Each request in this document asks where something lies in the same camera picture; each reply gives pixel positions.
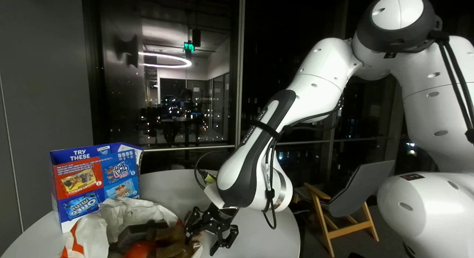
floor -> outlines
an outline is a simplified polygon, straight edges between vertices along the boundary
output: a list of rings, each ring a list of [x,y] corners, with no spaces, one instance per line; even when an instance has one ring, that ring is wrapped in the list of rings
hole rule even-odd
[[[384,221],[377,206],[370,206],[372,219],[380,241],[376,242],[365,231],[357,231],[331,240],[336,258],[347,258],[351,252],[364,258],[408,258],[402,240]],[[357,220],[363,220],[361,213],[354,214]],[[319,225],[307,225],[305,229],[303,255],[301,258],[330,258],[322,245],[322,234]]]

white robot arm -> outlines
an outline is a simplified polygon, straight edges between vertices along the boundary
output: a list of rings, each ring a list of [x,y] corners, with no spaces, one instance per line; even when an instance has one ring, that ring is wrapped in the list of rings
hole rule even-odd
[[[290,86],[271,98],[222,165],[217,184],[206,187],[212,203],[219,209],[285,209],[293,187],[276,159],[271,167],[269,157],[278,133],[337,110],[352,75],[377,80],[393,74],[402,88],[410,138],[440,170],[451,173],[420,173],[423,178],[413,181],[391,177],[378,194],[381,214],[412,257],[474,257],[474,155],[469,142],[474,140],[465,135],[473,132],[469,91],[474,92],[474,47],[464,38],[439,33],[441,27],[427,0],[375,0],[352,40],[318,42]]]

ceiling light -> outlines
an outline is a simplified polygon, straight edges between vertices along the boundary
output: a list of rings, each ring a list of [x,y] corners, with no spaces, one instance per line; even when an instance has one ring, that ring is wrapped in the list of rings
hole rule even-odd
[[[178,56],[173,56],[169,54],[162,54],[162,53],[150,53],[150,52],[139,52],[141,55],[145,56],[155,56],[155,57],[164,57],[167,59],[175,59],[179,60],[180,62],[184,62],[184,64],[149,64],[149,63],[144,63],[144,66],[151,66],[151,67],[158,67],[158,68],[186,68],[191,66],[191,61],[187,60],[183,57],[178,57]]]

chips ahoy package image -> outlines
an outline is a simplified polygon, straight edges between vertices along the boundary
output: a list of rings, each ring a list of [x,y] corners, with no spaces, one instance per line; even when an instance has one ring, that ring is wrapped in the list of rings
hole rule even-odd
[[[107,198],[139,197],[141,152],[125,143],[51,152],[53,209],[63,232]]]

table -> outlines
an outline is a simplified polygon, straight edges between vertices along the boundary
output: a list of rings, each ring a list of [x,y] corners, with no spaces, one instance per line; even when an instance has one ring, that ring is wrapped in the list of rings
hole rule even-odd
[[[209,199],[194,179],[193,170],[170,170],[140,175],[142,199],[160,202],[179,218],[194,206],[206,209]],[[241,209],[233,224],[239,226],[239,236],[230,249],[220,248],[212,258],[293,258],[300,253],[300,233],[289,209],[278,212],[277,228],[271,230],[262,212]],[[208,258],[215,236],[205,233],[202,258]],[[64,240],[53,212],[46,214],[21,234],[1,258],[57,258]]]

